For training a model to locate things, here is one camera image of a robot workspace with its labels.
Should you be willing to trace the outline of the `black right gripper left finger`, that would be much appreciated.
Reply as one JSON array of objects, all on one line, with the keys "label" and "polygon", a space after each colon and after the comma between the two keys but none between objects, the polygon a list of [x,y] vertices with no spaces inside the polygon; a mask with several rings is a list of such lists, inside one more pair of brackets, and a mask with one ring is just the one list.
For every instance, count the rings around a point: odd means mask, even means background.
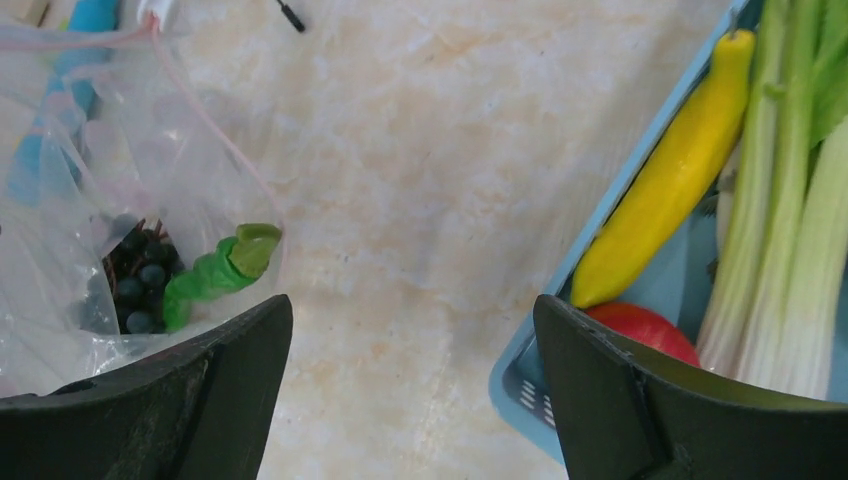
[{"label": "black right gripper left finger", "polygon": [[292,327],[280,294],[127,366],[3,399],[2,477],[255,478]]}]

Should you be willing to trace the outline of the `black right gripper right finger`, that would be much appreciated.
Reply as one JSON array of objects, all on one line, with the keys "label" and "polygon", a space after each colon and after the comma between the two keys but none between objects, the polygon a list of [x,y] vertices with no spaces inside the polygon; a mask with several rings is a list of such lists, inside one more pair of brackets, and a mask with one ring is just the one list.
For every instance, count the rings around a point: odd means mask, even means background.
[{"label": "black right gripper right finger", "polygon": [[551,295],[533,319],[571,478],[846,477],[845,405],[690,366]]}]

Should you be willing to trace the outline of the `black grape bunch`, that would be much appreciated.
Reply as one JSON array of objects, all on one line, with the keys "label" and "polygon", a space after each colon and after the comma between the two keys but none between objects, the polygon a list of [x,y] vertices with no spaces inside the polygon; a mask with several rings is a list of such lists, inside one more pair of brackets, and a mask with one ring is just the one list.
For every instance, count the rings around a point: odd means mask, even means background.
[{"label": "black grape bunch", "polygon": [[123,213],[105,219],[109,252],[86,279],[86,291],[72,304],[83,331],[95,335],[149,335],[165,332],[165,287],[184,270],[161,221]]}]

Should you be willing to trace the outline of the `green chili pepper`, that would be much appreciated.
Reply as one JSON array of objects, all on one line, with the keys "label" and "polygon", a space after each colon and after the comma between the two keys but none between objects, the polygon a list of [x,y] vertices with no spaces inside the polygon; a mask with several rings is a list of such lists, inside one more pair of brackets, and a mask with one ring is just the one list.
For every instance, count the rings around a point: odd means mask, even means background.
[{"label": "green chili pepper", "polygon": [[221,239],[212,252],[167,283],[162,299],[165,331],[185,327],[197,302],[211,302],[256,283],[267,271],[282,240],[282,230],[268,223],[246,223]]}]

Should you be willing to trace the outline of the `clear zip top bag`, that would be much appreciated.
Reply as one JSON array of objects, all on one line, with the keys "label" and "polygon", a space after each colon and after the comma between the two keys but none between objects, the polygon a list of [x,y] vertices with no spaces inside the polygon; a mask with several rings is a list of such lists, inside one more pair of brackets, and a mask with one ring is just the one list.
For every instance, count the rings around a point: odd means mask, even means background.
[{"label": "clear zip top bag", "polygon": [[[1,20],[1,394],[45,395],[124,367],[221,326],[270,298],[285,252],[281,213],[268,185],[231,139],[239,112],[221,93],[198,92],[176,52],[173,1],[120,1],[110,59],[70,75],[95,90],[75,138],[50,133],[42,152],[63,150],[78,183],[27,205],[7,193],[12,156],[30,130],[58,54],[18,50],[62,30]],[[109,252],[105,219],[130,213],[161,221],[184,270],[246,223],[282,230],[265,274],[251,286],[193,305],[175,332],[95,335],[80,329],[72,304]]]}]

